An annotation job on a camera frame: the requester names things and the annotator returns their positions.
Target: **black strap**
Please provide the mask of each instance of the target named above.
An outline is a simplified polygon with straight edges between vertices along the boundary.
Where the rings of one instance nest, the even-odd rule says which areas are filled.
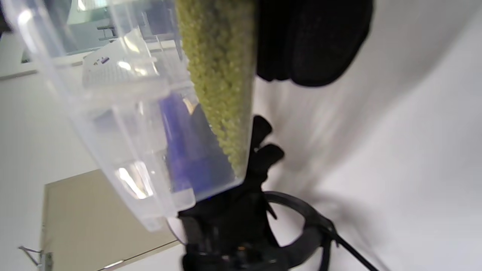
[[[280,192],[265,192],[268,202],[277,203],[289,207],[305,218],[305,225],[302,235],[291,245],[282,247],[281,250],[288,258],[289,267],[295,267],[303,263],[315,251],[316,247],[323,248],[320,271],[327,271],[330,265],[330,250],[332,241],[337,246],[341,245],[350,252],[369,271],[378,271],[365,257],[363,257],[353,246],[343,239],[336,232],[333,222],[316,211],[305,201]]]

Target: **black cable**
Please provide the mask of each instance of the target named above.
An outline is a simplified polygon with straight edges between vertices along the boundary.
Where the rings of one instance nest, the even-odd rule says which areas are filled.
[[[351,246],[340,235],[336,235],[335,241],[344,247],[350,254],[352,254],[362,265],[364,265],[370,271],[379,271],[373,264],[371,264],[365,257],[363,257],[353,246]]]

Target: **green pellets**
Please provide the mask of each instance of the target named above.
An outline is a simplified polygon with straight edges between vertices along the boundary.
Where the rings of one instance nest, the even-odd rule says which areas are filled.
[[[244,178],[256,59],[255,0],[176,0],[191,80],[219,145]]]

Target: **black mount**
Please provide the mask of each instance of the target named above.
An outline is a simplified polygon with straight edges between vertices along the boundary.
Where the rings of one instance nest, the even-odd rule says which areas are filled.
[[[276,145],[260,148],[272,131],[255,116],[246,178],[238,187],[199,201],[179,212],[186,232],[185,271],[287,271],[304,263],[318,247],[323,248],[320,271],[327,271],[332,241],[345,247],[368,270],[377,269],[336,232],[332,221],[308,203],[279,192],[263,192],[268,169],[283,158]],[[276,214],[270,203],[289,207],[305,218],[303,233],[292,244],[280,247],[268,223]]]

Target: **plastic bin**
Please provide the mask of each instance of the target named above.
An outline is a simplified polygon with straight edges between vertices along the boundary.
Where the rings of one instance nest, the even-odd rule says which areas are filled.
[[[160,217],[244,179],[255,1],[99,2],[73,0],[60,14],[41,0],[2,0],[117,193],[148,230],[158,230]],[[104,15],[92,19],[93,11]],[[62,21],[69,17],[75,24]],[[73,36],[78,18],[93,20],[85,37]],[[103,43],[86,50],[86,39]],[[75,49],[93,51],[81,68],[66,60]]]

